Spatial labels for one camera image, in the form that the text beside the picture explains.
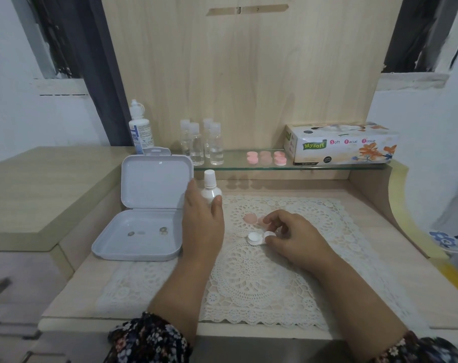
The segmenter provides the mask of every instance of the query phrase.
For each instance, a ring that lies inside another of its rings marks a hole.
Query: lace doily
[[[245,237],[257,225],[243,221],[278,208],[299,213],[320,231],[330,246],[414,330],[428,328],[339,201],[302,197],[225,196],[226,235],[207,283],[201,321],[266,325],[317,326],[329,329],[334,319],[319,283],[267,246],[251,246]],[[177,261],[122,262],[96,303],[99,317],[134,318],[147,308]]]

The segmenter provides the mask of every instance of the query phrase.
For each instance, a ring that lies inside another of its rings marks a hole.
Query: open plastic container
[[[117,214],[91,246],[106,260],[167,261],[182,247],[182,208],[194,164],[185,155],[151,147],[121,165],[121,202]]]

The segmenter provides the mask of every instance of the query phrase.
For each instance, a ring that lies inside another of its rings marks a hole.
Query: glass shelf
[[[215,171],[287,171],[287,170],[349,170],[349,169],[384,169],[386,164],[334,164],[334,165],[293,165],[290,163],[290,158],[287,155],[288,163],[280,166],[274,164],[274,152],[284,152],[283,149],[267,150],[271,152],[273,156],[273,162],[269,165],[263,165],[260,162],[257,164],[247,163],[247,152],[250,150],[225,150],[224,151],[224,164],[212,165],[208,158],[205,159],[205,163],[202,165],[194,166],[195,171],[205,171],[206,169],[213,169]]]

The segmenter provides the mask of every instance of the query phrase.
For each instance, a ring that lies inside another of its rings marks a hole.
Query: floral sleeve
[[[372,363],[455,363],[458,350],[449,341],[440,337],[419,339],[412,331]]]
[[[144,312],[111,331],[105,363],[189,362],[192,348],[163,318]]]

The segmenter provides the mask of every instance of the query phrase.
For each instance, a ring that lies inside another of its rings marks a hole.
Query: wooden back panel
[[[280,147],[286,123],[365,122],[402,0],[102,0],[128,101],[157,146],[179,121],[226,148]]]

